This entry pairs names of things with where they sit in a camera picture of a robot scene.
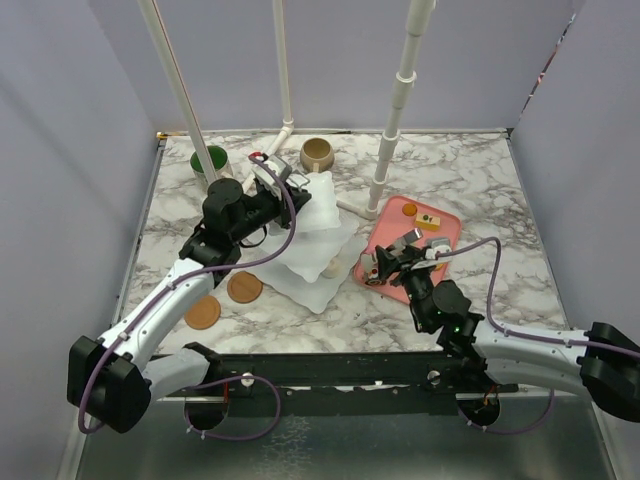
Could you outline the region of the white tiered serving stand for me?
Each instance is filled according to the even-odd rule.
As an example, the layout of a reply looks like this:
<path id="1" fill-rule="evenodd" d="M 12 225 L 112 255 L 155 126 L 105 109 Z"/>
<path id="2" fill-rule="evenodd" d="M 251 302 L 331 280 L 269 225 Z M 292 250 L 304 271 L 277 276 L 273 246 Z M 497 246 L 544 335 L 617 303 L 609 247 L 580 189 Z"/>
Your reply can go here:
<path id="1" fill-rule="evenodd" d="M 297 215 L 295 235 L 277 258 L 249 272 L 277 292 L 315 314 L 325 311 L 349 276 L 367 241 L 357 234 L 358 218 L 337 206 L 332 174 L 310 173 L 305 186 L 312 199 Z M 342 270 L 333 279 L 322 276 L 330 260 Z"/>

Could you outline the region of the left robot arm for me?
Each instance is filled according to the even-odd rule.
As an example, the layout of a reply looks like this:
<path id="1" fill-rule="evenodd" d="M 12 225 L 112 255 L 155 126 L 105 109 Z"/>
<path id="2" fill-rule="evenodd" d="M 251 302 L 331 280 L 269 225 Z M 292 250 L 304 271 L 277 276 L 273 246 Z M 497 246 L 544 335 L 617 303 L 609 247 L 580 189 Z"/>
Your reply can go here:
<path id="1" fill-rule="evenodd" d="M 182 390 L 206 395 L 238 386 L 263 384 L 252 372 L 232 373 L 213 350 L 197 343 L 161 358 L 155 351 L 177 322 L 217 288 L 241 262 L 246 239 L 269 224 L 295 233 L 312 193 L 266 168 L 254 177 L 249 195 L 232 178 L 214 181 L 202 204 L 202 217 L 166 276 L 127 317 L 96 339 L 79 337 L 71 346 L 67 400 L 78 409 L 78 428 L 92 434 L 103 426 L 131 430 L 158 399 Z"/>

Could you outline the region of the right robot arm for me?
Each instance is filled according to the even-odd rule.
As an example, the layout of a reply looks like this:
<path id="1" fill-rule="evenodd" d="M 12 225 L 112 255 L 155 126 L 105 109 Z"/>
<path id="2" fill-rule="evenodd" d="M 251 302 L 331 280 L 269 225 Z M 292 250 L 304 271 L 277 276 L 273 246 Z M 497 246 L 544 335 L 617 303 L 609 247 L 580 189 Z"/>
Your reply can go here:
<path id="1" fill-rule="evenodd" d="M 431 273 L 456 256 L 440 240 L 423 247 L 376 246 L 380 281 L 404 289 L 414 327 L 436 334 L 454 357 L 461 383 L 481 391 L 496 384 L 526 384 L 589 398 L 604 412 L 639 420 L 639 347 L 618 328 L 595 322 L 588 330 L 543 331 L 496 321 L 471 302 L 452 280 L 434 283 Z"/>

